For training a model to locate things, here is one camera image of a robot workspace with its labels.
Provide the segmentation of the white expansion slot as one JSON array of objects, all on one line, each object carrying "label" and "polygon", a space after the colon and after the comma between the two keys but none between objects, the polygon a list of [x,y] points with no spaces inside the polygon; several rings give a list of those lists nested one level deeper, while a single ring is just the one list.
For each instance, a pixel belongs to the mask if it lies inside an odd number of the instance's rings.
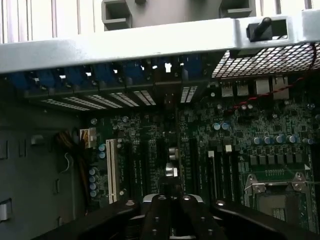
[{"label": "white expansion slot", "polygon": [[107,164],[107,183],[108,183],[108,200],[112,204],[119,198],[119,171],[117,156],[117,140],[107,139],[106,144],[106,164]]}]

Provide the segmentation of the CPU socket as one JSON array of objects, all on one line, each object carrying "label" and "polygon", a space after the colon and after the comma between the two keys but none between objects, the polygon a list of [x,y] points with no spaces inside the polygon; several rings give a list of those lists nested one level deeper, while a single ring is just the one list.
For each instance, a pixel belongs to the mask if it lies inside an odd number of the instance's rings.
[{"label": "CPU socket", "polygon": [[311,187],[301,171],[266,180],[250,173],[243,187],[245,206],[314,233],[319,232]]}]

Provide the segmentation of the white power connector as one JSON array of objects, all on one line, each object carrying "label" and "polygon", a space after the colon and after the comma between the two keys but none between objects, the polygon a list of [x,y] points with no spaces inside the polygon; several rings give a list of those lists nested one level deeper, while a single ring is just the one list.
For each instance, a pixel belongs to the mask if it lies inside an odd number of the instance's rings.
[{"label": "white power connector", "polygon": [[84,143],[85,149],[95,149],[97,146],[97,133],[95,127],[79,130],[80,141]]}]

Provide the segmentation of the green motherboard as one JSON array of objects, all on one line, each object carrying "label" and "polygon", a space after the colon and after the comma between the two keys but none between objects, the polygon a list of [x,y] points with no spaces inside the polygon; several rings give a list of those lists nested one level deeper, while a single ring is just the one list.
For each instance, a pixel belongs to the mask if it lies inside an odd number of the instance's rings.
[{"label": "green motherboard", "polygon": [[[289,90],[244,103],[230,111],[231,99],[213,92],[198,104],[167,111],[122,110],[92,116],[96,148],[88,151],[88,209],[107,206],[106,140],[117,140],[118,201],[142,201],[165,190],[175,178],[177,192],[200,196],[205,204],[224,198],[243,203],[250,173],[263,180],[305,175],[317,212],[320,235],[320,112],[307,94]],[[208,183],[208,151],[214,151],[215,199]]]}]

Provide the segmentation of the silver rear port block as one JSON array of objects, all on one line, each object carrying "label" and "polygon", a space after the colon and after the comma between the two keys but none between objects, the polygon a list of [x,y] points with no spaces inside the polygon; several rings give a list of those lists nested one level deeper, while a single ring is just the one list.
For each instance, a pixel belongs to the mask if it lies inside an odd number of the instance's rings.
[{"label": "silver rear port block", "polygon": [[249,95],[249,87],[245,81],[236,82],[236,92],[238,97],[245,97]]},{"label": "silver rear port block", "polygon": [[[272,89],[274,91],[285,88],[289,85],[287,76],[276,76],[272,80]],[[288,100],[289,99],[289,89],[286,88],[284,90],[275,92],[273,94],[274,100]]]},{"label": "silver rear port block", "polygon": [[258,79],[255,82],[256,85],[256,94],[261,95],[261,94],[267,94],[270,92],[270,83],[269,79]]},{"label": "silver rear port block", "polygon": [[233,83],[232,82],[222,82],[221,83],[221,97],[222,98],[232,98],[234,96]]}]

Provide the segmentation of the blue card retention latch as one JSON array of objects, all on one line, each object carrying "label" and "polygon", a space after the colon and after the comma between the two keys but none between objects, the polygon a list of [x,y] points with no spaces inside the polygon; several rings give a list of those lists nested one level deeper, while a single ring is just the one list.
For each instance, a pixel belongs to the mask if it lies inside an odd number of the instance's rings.
[{"label": "blue card retention latch", "polygon": [[19,90],[64,91],[153,84],[160,80],[192,80],[203,72],[198,54],[124,60],[9,73]]}]

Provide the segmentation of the open black PC case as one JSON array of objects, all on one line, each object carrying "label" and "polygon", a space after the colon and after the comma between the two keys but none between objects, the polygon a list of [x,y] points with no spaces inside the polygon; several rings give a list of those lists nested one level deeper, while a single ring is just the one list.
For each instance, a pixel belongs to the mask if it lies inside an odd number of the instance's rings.
[{"label": "open black PC case", "polygon": [[[272,20],[272,40],[250,42],[249,24]],[[153,84],[90,87],[48,92],[20,90],[10,73],[122,62],[182,55],[199,55],[202,75],[195,79],[162,79]],[[273,90],[273,78],[288,86]],[[256,81],[269,79],[270,92],[256,93]],[[237,96],[238,81],[249,95]],[[146,26],[77,36],[0,45],[0,240],[31,240],[89,210],[89,148],[80,139],[94,114],[123,110],[168,111],[198,104],[204,97],[222,96],[221,83],[233,83],[229,110],[272,97],[288,89],[306,94],[320,112],[320,9],[294,15],[220,18]],[[168,240],[197,240],[184,214],[175,178],[164,177],[170,200]]]}]

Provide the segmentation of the grey parts rack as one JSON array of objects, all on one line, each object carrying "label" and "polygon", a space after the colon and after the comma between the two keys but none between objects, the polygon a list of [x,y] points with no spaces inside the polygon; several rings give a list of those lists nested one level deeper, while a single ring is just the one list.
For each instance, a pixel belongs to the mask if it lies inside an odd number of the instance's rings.
[{"label": "grey parts rack", "polygon": [[257,16],[256,0],[102,0],[105,31]]}]

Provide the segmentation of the black chassis switch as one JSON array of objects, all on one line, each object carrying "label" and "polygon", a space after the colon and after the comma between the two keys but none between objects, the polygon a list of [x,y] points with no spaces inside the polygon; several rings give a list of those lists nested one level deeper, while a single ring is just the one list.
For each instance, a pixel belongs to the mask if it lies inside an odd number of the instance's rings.
[{"label": "black chassis switch", "polygon": [[246,28],[246,35],[250,42],[272,40],[272,19],[265,17],[260,23],[249,24]]}]

